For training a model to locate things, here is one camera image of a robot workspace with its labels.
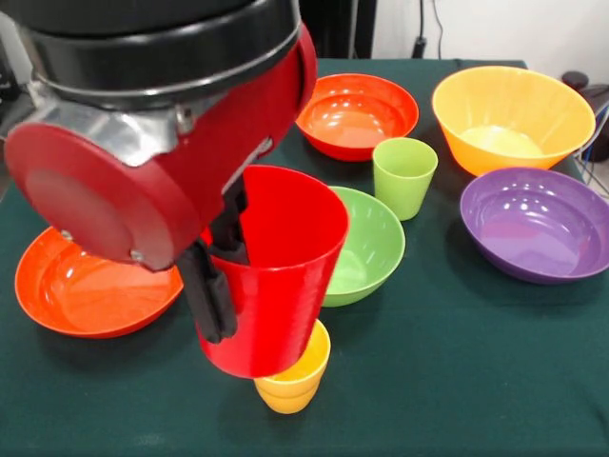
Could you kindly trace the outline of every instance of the plastic cup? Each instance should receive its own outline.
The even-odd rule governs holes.
[[[214,258],[228,280],[237,332],[201,346],[219,369],[270,376],[305,350],[348,233],[348,213],[324,183],[292,169],[251,166],[241,217],[250,265]]]
[[[330,336],[324,325],[315,321],[298,362],[275,376],[255,379],[256,390],[275,412],[293,414],[301,411],[315,396],[329,357]]]
[[[436,151],[413,138],[392,138],[374,148],[372,161],[375,196],[401,221],[415,217],[438,166]]]

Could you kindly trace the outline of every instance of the plastic bowl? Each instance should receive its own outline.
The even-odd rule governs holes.
[[[26,249],[15,294],[30,319],[80,338],[114,338],[157,319],[182,291],[176,267],[152,273],[85,253],[55,228]]]
[[[379,288],[400,264],[406,240],[402,224],[367,193],[332,188],[349,211],[346,241],[325,294],[324,307],[350,305]]]
[[[405,136],[417,125],[419,107],[405,89],[369,74],[320,78],[296,124],[320,152],[338,160],[371,160],[387,138]]]
[[[541,169],[501,169],[463,191],[461,215],[481,252],[538,284],[609,267],[609,206],[580,181]]]
[[[592,136],[587,102],[531,70],[478,67],[444,79],[432,99],[457,162],[480,176],[495,169],[549,169]]]

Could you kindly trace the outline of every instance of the red bowl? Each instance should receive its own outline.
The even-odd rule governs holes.
[[[407,135],[418,120],[417,102],[405,89],[377,76],[349,73],[318,79],[296,125],[320,152],[364,162],[382,140]]]
[[[152,273],[94,257],[55,228],[29,245],[15,273],[17,300],[32,321],[81,338],[114,338],[147,326],[182,287],[176,267]]]

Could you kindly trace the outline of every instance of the cup rim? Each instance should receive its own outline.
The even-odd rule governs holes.
[[[256,378],[256,380],[263,380],[265,382],[274,384],[276,386],[290,386],[290,385],[294,385],[294,384],[301,384],[301,383],[308,381],[309,379],[315,377],[317,374],[319,374],[319,372],[325,368],[325,366],[327,365],[327,361],[330,358],[330,352],[332,349],[332,341],[330,340],[330,334],[328,333],[327,328],[325,328],[325,325],[322,323],[322,321],[320,321],[319,319],[315,319],[315,323],[313,324],[313,329],[315,327],[319,327],[319,329],[322,331],[324,338],[327,341],[327,351],[325,352],[324,358],[321,361],[321,363],[313,371],[308,373],[303,378],[294,379],[294,380],[290,380],[290,381],[278,381],[278,380],[272,379],[272,376]]]
[[[400,174],[396,174],[396,173],[393,173],[393,172],[389,171],[386,167],[383,167],[381,164],[379,164],[379,160],[378,160],[378,156],[377,156],[377,154],[379,153],[379,146],[381,146],[384,143],[389,143],[389,142],[393,142],[393,143],[419,143],[421,145],[424,145],[425,149],[433,154],[433,157],[434,157],[434,165],[433,165],[433,167],[430,170],[426,171],[425,173],[418,174],[416,176],[401,176]],[[426,176],[429,176],[430,174],[433,174],[436,171],[436,169],[438,168],[438,164],[439,164],[440,161],[438,159],[438,153],[431,146],[429,146],[427,143],[425,143],[424,141],[418,140],[416,138],[389,138],[387,140],[381,141],[381,143],[379,143],[374,148],[374,150],[372,151],[372,162],[382,172],[388,174],[389,176],[391,176],[393,178],[399,178],[399,179],[403,179],[403,180],[412,180],[412,179],[421,179],[421,178],[424,178]]]
[[[213,261],[216,265],[224,265],[224,266],[230,266],[231,268],[234,268],[234,270],[236,271],[243,271],[243,270],[256,270],[256,271],[286,271],[286,270],[291,270],[291,269],[298,269],[298,268],[302,268],[303,266],[306,265],[310,265],[313,264],[315,262],[319,262],[322,259],[325,259],[326,257],[328,257],[329,255],[331,255],[337,248],[340,249],[343,247],[344,242],[346,240],[346,236],[349,233],[349,226],[350,226],[350,220],[349,220],[349,212],[347,211],[346,207],[344,206],[343,201],[341,200],[341,198],[336,195],[336,193],[334,191],[332,191],[332,189],[329,188],[329,186],[324,183],[323,181],[321,181],[320,179],[311,176],[310,174],[304,173],[302,171],[298,171],[296,169],[289,169],[288,167],[281,167],[281,166],[277,166],[277,165],[267,165],[267,164],[254,164],[254,165],[250,165],[249,168],[254,168],[254,169],[281,169],[281,170],[285,170],[288,171],[290,173],[293,174],[299,174],[302,175],[304,178],[310,179],[312,181],[316,182],[316,185],[320,185],[320,186],[325,186],[326,188],[328,188],[328,190],[330,190],[334,196],[341,202],[341,205],[343,207],[343,212],[344,212],[344,217],[346,218],[346,228],[344,231],[343,236],[341,237],[341,239],[335,243],[332,248],[330,248],[327,252],[324,252],[321,255],[318,255],[317,257],[314,258],[310,258],[307,260],[304,260],[298,264],[292,264],[292,265],[286,265],[286,266],[280,266],[280,267],[253,267],[252,265],[243,265],[243,264],[238,264],[236,262],[231,262],[229,260],[223,259],[221,257],[216,257],[214,255],[212,255],[213,257]]]

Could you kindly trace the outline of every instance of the white wall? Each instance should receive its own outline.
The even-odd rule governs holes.
[[[425,0],[425,58],[437,58],[439,29]],[[521,59],[560,77],[581,70],[609,83],[609,0],[437,0],[442,58]],[[378,0],[372,56],[409,57],[419,0]]]

